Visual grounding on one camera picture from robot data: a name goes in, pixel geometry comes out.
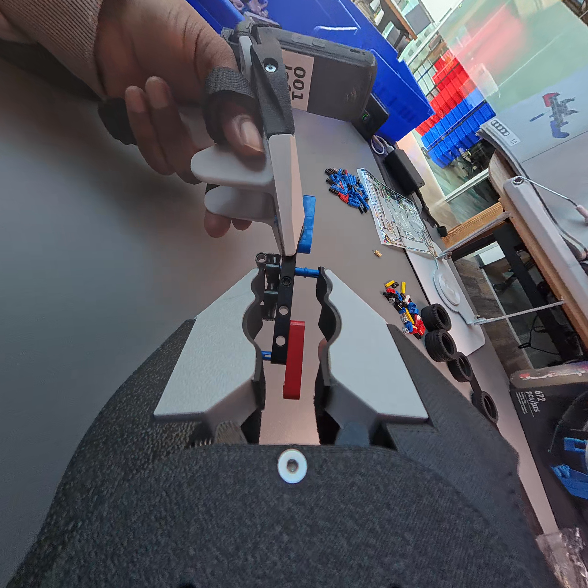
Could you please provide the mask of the silver book stand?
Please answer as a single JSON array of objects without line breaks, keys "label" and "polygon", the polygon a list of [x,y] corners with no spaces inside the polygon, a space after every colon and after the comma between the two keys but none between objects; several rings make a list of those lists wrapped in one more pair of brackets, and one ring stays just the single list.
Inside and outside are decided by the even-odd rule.
[{"label": "silver book stand", "polygon": [[[587,262],[578,261],[549,217],[541,198],[523,176],[508,178],[500,192],[500,203],[510,219],[491,234],[447,250],[435,244],[436,256],[407,251],[430,303],[443,305],[452,317],[458,347],[470,355],[483,345],[482,327],[501,320],[513,329],[521,349],[547,354],[551,360],[572,362],[587,357]],[[527,308],[495,318],[484,318],[470,302],[466,289],[454,272],[453,262],[497,245],[500,256],[482,264],[482,284],[490,287],[490,301],[512,302],[519,290]]]}]

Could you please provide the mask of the black red blue beam assembly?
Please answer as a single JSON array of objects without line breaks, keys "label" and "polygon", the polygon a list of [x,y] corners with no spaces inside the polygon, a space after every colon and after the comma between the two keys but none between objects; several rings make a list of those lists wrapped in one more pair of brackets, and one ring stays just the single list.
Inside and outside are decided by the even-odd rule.
[{"label": "black red blue beam assembly", "polygon": [[305,322],[292,319],[297,254],[310,254],[313,242],[316,198],[303,196],[305,221],[297,253],[290,257],[258,254],[256,263],[265,273],[261,302],[262,319],[273,323],[272,347],[261,352],[265,362],[284,365],[283,398],[300,399],[303,372]]}]

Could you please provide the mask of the pile of mixed small pieces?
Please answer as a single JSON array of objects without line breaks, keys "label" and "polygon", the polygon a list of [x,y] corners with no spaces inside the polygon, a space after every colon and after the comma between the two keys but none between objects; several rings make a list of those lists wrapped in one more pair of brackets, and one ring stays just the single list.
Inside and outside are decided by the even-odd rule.
[{"label": "pile of mixed small pieces", "polygon": [[390,281],[385,283],[385,290],[382,295],[394,306],[402,321],[404,334],[412,335],[420,340],[425,334],[425,325],[416,304],[410,295],[406,293],[406,283]]}]

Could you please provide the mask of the shiny sticker sheet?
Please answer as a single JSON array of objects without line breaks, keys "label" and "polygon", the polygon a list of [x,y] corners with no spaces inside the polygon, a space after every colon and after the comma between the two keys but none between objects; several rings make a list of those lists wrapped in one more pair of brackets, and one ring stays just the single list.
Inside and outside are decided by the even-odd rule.
[{"label": "shiny sticker sheet", "polygon": [[386,186],[367,169],[358,168],[357,177],[366,195],[380,244],[434,258],[435,244],[414,202]]}]

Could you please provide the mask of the person's left hand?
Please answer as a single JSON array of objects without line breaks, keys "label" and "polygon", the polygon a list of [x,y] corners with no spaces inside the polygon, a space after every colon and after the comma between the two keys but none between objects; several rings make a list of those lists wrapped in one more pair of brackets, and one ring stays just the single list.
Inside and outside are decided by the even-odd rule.
[{"label": "person's left hand", "polygon": [[106,95],[125,101],[146,163],[197,184],[190,162],[202,147],[179,106],[201,103],[212,70],[239,71],[231,47],[186,1],[103,1],[95,60]]}]

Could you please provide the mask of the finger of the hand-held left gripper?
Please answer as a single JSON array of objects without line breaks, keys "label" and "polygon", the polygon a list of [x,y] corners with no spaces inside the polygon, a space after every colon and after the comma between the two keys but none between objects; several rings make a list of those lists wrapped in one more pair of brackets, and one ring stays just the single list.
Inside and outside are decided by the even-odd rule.
[{"label": "finger of the hand-held left gripper", "polygon": [[273,135],[268,145],[282,251],[285,256],[293,256],[305,221],[296,139],[288,134]]}]

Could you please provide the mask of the shelf of red bins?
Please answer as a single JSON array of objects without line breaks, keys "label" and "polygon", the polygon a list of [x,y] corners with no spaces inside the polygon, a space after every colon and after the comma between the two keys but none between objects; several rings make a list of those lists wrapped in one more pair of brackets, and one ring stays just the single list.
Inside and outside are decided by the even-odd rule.
[{"label": "shelf of red bins", "polygon": [[427,65],[421,80],[430,83],[425,97],[432,114],[415,131],[424,154],[446,168],[481,141],[477,133],[495,112],[450,50]]}]

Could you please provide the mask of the black toy tyre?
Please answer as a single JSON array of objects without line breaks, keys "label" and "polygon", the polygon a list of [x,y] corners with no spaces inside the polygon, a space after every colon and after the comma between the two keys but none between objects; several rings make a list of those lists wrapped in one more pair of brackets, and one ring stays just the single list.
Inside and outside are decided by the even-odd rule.
[{"label": "black toy tyre", "polygon": [[483,390],[473,390],[472,404],[492,426],[497,428],[498,411],[489,393]]},{"label": "black toy tyre", "polygon": [[428,355],[434,362],[449,362],[457,358],[456,343],[446,329],[435,329],[426,332],[423,341]]},{"label": "black toy tyre", "polygon": [[420,317],[428,332],[439,329],[450,331],[452,328],[452,320],[441,304],[434,303],[424,306],[420,311]]},{"label": "black toy tyre", "polygon": [[467,356],[457,352],[455,357],[446,362],[453,379],[460,383],[471,382],[474,379],[474,372]]}]

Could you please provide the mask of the black power adapter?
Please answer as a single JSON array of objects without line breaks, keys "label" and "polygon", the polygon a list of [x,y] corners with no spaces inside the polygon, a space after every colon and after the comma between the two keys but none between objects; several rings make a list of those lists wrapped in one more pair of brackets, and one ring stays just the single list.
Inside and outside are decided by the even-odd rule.
[{"label": "black power adapter", "polygon": [[393,149],[383,159],[383,164],[393,177],[401,194],[410,195],[425,186],[421,174],[402,149]]}]

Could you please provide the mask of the open instruction booklet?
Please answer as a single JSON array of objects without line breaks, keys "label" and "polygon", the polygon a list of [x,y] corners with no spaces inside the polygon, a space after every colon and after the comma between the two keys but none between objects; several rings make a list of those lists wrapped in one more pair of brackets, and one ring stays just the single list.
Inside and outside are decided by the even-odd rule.
[{"label": "open instruction booklet", "polygon": [[587,67],[482,124],[516,175],[532,181],[578,261],[587,261]]}]

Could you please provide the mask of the grey desk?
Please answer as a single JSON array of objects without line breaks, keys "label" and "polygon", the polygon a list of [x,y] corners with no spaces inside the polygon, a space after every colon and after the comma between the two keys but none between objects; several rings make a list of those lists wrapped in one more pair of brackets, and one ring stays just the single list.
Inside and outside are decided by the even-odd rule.
[{"label": "grey desk", "polygon": [[1,587],[557,587],[518,459],[389,326],[430,416],[376,446],[203,443],[152,413],[273,249],[207,237],[96,106],[1,69]]}]

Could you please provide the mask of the black case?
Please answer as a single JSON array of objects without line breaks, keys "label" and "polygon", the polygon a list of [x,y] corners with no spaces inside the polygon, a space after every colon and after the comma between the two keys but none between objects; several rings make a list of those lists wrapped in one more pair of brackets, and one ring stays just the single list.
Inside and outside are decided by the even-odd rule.
[{"label": "black case", "polygon": [[389,113],[378,97],[371,93],[363,113],[352,122],[353,127],[368,143],[378,130],[386,123]]}]

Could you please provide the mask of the black toy car box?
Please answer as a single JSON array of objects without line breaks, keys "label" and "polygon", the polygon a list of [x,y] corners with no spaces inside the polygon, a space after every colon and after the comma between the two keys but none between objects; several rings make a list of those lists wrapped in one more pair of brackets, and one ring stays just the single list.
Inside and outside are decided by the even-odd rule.
[{"label": "black toy car box", "polygon": [[558,528],[587,541],[587,361],[518,371],[510,394]]}]

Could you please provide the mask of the pile of blue red pins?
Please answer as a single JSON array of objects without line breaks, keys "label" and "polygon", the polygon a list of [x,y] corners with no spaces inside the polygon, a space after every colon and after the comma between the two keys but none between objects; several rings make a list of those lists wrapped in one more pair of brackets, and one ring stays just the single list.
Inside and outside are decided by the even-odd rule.
[{"label": "pile of blue red pins", "polygon": [[339,168],[327,168],[326,182],[329,184],[329,192],[336,195],[348,206],[359,210],[361,214],[370,211],[369,196],[358,176]]}]

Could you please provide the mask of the clear plastic bag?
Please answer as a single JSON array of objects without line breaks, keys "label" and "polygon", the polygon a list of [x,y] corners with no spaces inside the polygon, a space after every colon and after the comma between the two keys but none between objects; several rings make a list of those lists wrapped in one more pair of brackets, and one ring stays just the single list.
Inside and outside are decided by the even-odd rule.
[{"label": "clear plastic bag", "polygon": [[587,587],[587,564],[581,530],[571,527],[535,539],[559,587]]}]

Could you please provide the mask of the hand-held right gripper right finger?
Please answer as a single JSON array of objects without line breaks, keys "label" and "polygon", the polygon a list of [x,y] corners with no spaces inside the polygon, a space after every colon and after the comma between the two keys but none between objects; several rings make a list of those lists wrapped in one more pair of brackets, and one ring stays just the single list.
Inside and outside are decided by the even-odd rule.
[{"label": "hand-held right gripper right finger", "polygon": [[429,420],[386,322],[330,269],[319,268],[319,351],[315,419],[321,445],[334,445],[350,424],[370,443],[388,424]]}]

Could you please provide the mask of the blue plastic bin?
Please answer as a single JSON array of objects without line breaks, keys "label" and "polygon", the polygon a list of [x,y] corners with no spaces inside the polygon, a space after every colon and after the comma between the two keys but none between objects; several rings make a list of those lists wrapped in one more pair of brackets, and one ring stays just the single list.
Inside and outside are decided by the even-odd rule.
[{"label": "blue plastic bin", "polygon": [[397,142],[434,113],[406,63],[352,1],[269,1],[268,10],[285,30],[371,51],[378,64],[372,92],[389,113],[384,138]]},{"label": "blue plastic bin", "polygon": [[231,1],[187,1],[217,32],[234,29],[244,16]]}]

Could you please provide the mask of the wooden post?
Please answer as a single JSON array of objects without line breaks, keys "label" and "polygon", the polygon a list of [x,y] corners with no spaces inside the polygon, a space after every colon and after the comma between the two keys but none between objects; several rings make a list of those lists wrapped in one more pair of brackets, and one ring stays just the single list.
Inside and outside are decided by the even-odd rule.
[{"label": "wooden post", "polygon": [[488,236],[510,217],[511,213],[498,202],[448,230],[447,236],[442,237],[445,249],[457,249],[472,240]]}]

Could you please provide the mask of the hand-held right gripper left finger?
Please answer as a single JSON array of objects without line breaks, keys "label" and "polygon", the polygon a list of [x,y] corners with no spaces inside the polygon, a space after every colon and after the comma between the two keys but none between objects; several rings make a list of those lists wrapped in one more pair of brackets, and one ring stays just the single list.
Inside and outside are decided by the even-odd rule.
[{"label": "hand-held right gripper left finger", "polygon": [[232,422],[258,444],[265,408],[259,346],[263,269],[253,269],[196,317],[154,410],[161,422],[203,423],[215,433]]}]

